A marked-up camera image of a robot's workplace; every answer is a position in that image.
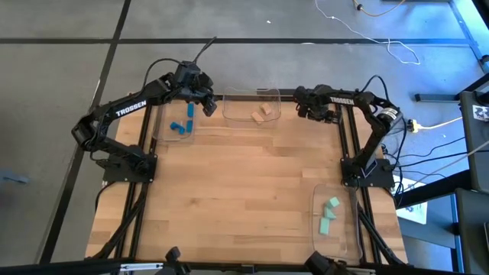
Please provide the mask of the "grey box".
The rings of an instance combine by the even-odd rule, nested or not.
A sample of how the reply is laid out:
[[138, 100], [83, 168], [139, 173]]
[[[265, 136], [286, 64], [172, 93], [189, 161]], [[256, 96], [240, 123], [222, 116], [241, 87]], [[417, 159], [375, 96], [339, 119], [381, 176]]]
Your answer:
[[455, 198], [464, 272], [489, 275], [489, 194], [457, 189]]

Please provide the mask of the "black cart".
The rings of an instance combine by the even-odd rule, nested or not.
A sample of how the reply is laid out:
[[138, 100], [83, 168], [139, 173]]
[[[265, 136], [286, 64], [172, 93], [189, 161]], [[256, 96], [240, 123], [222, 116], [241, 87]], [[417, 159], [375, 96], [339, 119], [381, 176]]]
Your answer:
[[477, 102], [477, 93], [462, 92], [460, 107], [465, 133], [465, 142], [471, 173], [472, 189], [489, 193], [489, 122], [473, 119], [472, 106], [482, 105]]

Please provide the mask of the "black left frame rail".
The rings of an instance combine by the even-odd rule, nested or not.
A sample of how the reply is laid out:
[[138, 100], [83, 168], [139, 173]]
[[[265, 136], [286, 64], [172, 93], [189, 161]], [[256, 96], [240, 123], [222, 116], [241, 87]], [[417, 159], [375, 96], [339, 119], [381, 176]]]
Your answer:
[[[153, 151], [151, 148], [151, 140], [154, 126], [154, 116], [157, 113], [156, 107], [148, 107], [144, 111], [144, 117], [141, 122], [141, 130], [139, 131], [138, 145], [145, 153]], [[115, 246], [114, 257], [133, 257], [135, 258], [138, 252], [140, 242], [141, 229], [144, 217], [144, 209], [148, 194], [149, 183], [129, 183], [128, 191], [125, 198], [124, 210], [121, 221], [124, 222], [134, 208], [137, 202], [140, 202], [139, 209], [131, 223], [126, 228], [125, 233]]]

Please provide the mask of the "blue grey floor object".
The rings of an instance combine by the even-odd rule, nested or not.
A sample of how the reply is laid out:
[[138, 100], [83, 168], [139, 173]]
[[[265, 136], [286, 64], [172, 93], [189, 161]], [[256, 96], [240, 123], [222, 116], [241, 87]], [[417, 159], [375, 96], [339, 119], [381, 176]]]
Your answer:
[[7, 182], [7, 181], [22, 183], [22, 184], [29, 183], [29, 179], [25, 176], [21, 176], [7, 170], [0, 170], [0, 183]]

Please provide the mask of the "white printed paper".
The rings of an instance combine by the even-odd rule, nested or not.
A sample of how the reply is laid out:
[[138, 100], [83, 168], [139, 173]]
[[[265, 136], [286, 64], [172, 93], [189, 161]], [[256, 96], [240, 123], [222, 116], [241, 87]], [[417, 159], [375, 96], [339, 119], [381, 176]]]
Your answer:
[[[406, 178], [403, 178], [403, 181], [400, 181], [400, 178], [396, 175], [393, 175], [393, 180], [394, 180], [394, 188], [391, 189], [392, 195], [395, 194], [395, 192], [397, 191], [397, 187], [400, 185], [400, 183], [403, 184], [403, 187], [400, 189], [403, 191], [410, 191], [411, 189], [425, 186], [425, 183], [416, 183], [415, 180], [410, 180]], [[423, 202], [417, 205], [412, 205], [402, 209], [397, 209], [396, 214], [398, 218], [403, 218], [411, 222], [425, 225], [427, 221], [427, 208], [428, 208], [428, 203]]]

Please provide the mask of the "black right frame rail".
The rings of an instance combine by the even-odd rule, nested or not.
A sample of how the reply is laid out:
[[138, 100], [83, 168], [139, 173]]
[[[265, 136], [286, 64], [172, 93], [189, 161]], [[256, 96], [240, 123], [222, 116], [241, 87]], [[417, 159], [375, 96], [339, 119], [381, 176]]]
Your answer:
[[[342, 146], [343, 160], [355, 157], [360, 152], [359, 136], [352, 107], [335, 105], [341, 115], [338, 131]], [[374, 216], [371, 207], [370, 193], [366, 187], [347, 187], [354, 220], [355, 239], [359, 250], [361, 264], [381, 264], [381, 250], [377, 245], [374, 233]]]

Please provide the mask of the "black cross frame rail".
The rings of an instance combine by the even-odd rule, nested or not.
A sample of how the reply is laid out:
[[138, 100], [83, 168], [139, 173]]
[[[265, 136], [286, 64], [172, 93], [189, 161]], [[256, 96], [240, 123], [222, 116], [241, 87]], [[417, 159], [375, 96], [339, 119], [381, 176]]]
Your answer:
[[[231, 96], [233, 99], [237, 99], [238, 101], [257, 101], [258, 99], [266, 97], [264, 90], [260, 90], [257, 95], [214, 95], [214, 98], [215, 101], [217, 101], [224, 100], [229, 96]], [[355, 92], [332, 89], [327, 92], [327, 96], [331, 101], [330, 103], [348, 104], [348, 101], [355, 97]], [[141, 92], [134, 97], [138, 97], [140, 100], [145, 101], [148, 105], [163, 105], [171, 102], [174, 99], [183, 100], [183, 90], [178, 89], [175, 91]], [[303, 101], [294, 101], [293, 94], [280, 94], [278, 98], [286, 102], [306, 103], [306, 99]]]

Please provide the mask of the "black stand leg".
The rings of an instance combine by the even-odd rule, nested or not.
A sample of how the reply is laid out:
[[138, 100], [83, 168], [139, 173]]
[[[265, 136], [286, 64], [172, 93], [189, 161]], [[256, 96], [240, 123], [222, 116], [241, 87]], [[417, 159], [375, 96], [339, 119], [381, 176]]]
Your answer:
[[477, 92], [478, 89], [481, 89], [486, 84], [489, 84], [489, 73], [485, 73], [481, 78], [455, 94], [417, 93], [414, 95], [414, 100], [416, 102], [459, 102], [462, 92]]

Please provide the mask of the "black white marker tag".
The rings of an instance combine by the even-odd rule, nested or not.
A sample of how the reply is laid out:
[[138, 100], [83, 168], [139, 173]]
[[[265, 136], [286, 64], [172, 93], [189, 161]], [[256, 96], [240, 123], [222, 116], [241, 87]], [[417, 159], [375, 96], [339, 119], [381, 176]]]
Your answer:
[[472, 116], [473, 119], [489, 122], [489, 107], [473, 105], [472, 106]]

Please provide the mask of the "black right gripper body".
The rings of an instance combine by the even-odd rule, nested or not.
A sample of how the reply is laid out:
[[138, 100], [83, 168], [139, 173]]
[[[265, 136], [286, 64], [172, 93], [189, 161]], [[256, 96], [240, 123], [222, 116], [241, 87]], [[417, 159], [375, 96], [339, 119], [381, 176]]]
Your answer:
[[311, 105], [309, 116], [313, 121], [324, 122], [323, 116], [327, 110], [330, 110], [328, 105], [331, 102], [328, 99], [327, 92], [331, 89], [330, 86], [319, 84], [314, 88], [308, 89], [309, 94], [306, 98], [306, 103]]

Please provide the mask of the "clear plastic bin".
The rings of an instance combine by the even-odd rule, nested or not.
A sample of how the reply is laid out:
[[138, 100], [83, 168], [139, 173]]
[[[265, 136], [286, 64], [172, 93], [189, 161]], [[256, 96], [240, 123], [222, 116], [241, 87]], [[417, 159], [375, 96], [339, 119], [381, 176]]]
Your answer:
[[[257, 95], [260, 90], [264, 90], [265, 98], [257, 101], [238, 101], [231, 96], [222, 100], [222, 116], [230, 128], [274, 128], [281, 117], [281, 100], [278, 98], [278, 89], [236, 89], [227, 87], [223, 95]], [[261, 110], [261, 105], [267, 103], [272, 108], [270, 115], [265, 115]], [[259, 113], [264, 122], [257, 124], [252, 118], [251, 113]]]
[[[187, 116], [187, 105], [184, 101], [174, 100], [170, 104], [160, 105], [157, 108], [157, 117], [153, 129], [153, 138], [158, 144], [175, 146], [175, 145], [190, 145], [194, 142], [194, 134], [196, 130], [196, 105], [194, 104], [194, 117]], [[172, 122], [177, 122], [186, 128], [186, 122], [193, 120], [193, 131], [180, 135], [177, 131], [170, 129]]]
[[[326, 203], [336, 196], [340, 205], [331, 209], [336, 219], [330, 220], [329, 234], [319, 233], [319, 220], [324, 217]], [[318, 184], [310, 199], [310, 236], [312, 248], [322, 256], [357, 264], [360, 259], [355, 239], [351, 203], [346, 188], [342, 185]]]

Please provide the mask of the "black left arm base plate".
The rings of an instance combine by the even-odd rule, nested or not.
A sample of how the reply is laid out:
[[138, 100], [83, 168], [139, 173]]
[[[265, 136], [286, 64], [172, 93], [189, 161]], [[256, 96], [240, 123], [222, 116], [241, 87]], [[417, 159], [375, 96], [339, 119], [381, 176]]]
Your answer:
[[144, 154], [142, 158], [139, 158], [111, 154], [108, 159], [97, 160], [96, 164], [105, 171], [104, 181], [150, 183], [154, 179], [157, 155]]

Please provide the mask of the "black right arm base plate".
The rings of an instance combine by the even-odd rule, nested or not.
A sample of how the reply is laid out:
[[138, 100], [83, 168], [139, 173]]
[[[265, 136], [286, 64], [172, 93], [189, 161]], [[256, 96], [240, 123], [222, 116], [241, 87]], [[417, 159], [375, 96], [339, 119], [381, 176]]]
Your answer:
[[386, 159], [375, 159], [369, 164], [355, 163], [353, 158], [340, 160], [342, 184], [347, 187], [379, 187], [394, 186], [390, 162]]

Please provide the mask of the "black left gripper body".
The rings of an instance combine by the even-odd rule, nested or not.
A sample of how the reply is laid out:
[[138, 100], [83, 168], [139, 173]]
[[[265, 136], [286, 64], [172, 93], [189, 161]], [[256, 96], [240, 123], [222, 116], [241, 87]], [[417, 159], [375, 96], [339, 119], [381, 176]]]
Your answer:
[[186, 102], [202, 105], [202, 100], [210, 95], [213, 95], [212, 80], [204, 72], [201, 72], [190, 86], [183, 86], [183, 100]]

